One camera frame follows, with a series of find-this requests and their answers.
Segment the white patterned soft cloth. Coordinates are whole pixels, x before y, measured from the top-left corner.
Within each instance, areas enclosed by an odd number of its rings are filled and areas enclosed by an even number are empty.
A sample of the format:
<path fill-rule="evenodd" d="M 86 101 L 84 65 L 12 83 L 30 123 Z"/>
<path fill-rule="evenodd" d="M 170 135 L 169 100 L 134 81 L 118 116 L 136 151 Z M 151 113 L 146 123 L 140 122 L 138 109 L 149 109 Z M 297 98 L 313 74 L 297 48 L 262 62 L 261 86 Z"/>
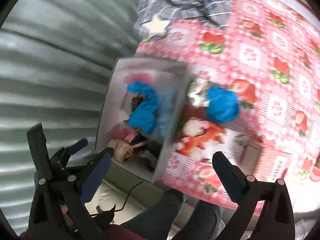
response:
<path fill-rule="evenodd" d="M 196 77 L 191 81 L 187 91 L 188 102 L 195 108 L 208 107 L 210 100 L 208 92 L 212 83 L 201 77 Z"/>

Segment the grey plaid star blanket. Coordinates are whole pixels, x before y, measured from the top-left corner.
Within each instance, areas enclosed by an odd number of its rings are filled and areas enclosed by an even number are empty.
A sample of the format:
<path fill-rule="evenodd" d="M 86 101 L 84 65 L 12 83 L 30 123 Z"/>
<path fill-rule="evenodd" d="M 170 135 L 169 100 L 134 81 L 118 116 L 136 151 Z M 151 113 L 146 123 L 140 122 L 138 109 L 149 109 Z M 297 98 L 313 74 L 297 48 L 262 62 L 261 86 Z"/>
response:
<path fill-rule="evenodd" d="M 191 18 L 223 29 L 231 13 L 231 0 L 139 0 L 134 29 L 142 39 L 163 37 L 175 20 Z"/>

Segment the beige knitted cloth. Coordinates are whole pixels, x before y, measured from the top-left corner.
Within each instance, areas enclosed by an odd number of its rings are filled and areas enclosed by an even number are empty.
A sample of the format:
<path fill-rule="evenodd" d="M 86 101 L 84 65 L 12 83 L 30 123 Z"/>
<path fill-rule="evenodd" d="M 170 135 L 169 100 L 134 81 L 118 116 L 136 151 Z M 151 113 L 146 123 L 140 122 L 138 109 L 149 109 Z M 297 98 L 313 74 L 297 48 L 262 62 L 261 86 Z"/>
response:
<path fill-rule="evenodd" d="M 120 163 L 124 163 L 133 157 L 133 148 L 127 142 L 112 139 L 107 146 L 114 150 L 113 156 Z"/>

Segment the person's legs dark trousers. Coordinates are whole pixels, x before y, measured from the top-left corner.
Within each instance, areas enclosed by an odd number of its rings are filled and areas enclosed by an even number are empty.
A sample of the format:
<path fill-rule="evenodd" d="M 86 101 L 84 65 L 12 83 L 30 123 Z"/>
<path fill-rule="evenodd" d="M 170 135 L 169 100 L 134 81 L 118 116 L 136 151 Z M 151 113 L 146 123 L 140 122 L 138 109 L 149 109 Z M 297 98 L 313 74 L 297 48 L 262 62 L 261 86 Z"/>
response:
<path fill-rule="evenodd" d="M 152 207 L 121 225 L 109 226 L 106 239 L 167 239 L 187 195 L 170 189 Z M 222 231 L 223 207 L 199 200 L 173 239 L 216 239 Z"/>

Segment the blue cloth in box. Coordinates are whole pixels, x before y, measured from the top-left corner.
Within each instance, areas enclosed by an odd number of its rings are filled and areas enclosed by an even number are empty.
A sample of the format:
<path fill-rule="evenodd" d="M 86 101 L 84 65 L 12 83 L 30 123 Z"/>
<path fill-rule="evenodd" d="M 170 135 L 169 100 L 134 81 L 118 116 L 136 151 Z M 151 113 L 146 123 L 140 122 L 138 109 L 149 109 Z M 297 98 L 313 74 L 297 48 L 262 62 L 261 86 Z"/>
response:
<path fill-rule="evenodd" d="M 135 81 L 127 86 L 127 91 L 138 93 L 143 101 L 132 111 L 127 125 L 151 135 L 156 132 L 165 138 L 170 130 L 174 110 L 174 91 L 171 88 L 156 91 L 150 85 Z"/>

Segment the blue soft cloth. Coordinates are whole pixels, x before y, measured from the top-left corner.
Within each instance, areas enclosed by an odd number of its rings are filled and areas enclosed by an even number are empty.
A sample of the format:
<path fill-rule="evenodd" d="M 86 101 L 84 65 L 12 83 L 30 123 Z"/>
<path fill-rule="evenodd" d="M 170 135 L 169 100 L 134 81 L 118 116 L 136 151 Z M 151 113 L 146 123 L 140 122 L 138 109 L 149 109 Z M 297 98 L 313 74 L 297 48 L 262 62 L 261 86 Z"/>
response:
<path fill-rule="evenodd" d="M 210 121 L 224 123 L 235 120 L 240 107 L 238 96 L 235 92 L 212 85 L 207 93 L 209 105 L 206 114 Z"/>

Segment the pink strawberry paw tablecloth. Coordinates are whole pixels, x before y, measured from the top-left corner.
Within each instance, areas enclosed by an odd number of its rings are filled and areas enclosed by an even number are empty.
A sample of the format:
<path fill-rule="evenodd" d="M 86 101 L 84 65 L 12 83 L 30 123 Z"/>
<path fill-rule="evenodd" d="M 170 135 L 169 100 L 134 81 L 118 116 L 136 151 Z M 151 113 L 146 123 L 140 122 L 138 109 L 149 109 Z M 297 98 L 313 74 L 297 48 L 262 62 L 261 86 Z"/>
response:
<path fill-rule="evenodd" d="M 232 0 L 225 30 L 177 20 L 137 53 L 183 61 L 236 93 L 230 123 L 247 153 L 234 157 L 263 181 L 283 177 L 295 213 L 319 209 L 319 25 L 278 0 Z"/>

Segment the red printed cardboard box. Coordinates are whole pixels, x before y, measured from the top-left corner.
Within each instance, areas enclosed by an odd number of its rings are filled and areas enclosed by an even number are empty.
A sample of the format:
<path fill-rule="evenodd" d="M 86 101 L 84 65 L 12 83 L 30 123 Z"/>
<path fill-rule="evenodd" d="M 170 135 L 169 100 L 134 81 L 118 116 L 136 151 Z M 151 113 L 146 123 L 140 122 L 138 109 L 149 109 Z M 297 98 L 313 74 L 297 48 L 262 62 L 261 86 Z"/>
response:
<path fill-rule="evenodd" d="M 215 152 L 221 151 L 244 174 L 261 181 L 285 178 L 290 155 L 276 150 L 276 140 L 242 129 L 235 122 L 215 124 L 208 120 L 203 107 L 185 105 L 174 149 L 195 161 L 210 163 Z"/>

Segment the grey storage box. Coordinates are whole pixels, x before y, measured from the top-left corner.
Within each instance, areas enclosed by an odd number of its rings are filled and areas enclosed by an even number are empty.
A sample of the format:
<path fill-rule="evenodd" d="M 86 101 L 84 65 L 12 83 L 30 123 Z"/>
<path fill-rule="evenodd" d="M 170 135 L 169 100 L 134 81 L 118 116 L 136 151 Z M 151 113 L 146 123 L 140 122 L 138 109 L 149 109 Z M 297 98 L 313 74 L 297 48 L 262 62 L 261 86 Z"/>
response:
<path fill-rule="evenodd" d="M 150 56 L 120 58 L 108 82 L 95 149 L 154 183 L 165 171 L 192 75 L 187 64 Z"/>

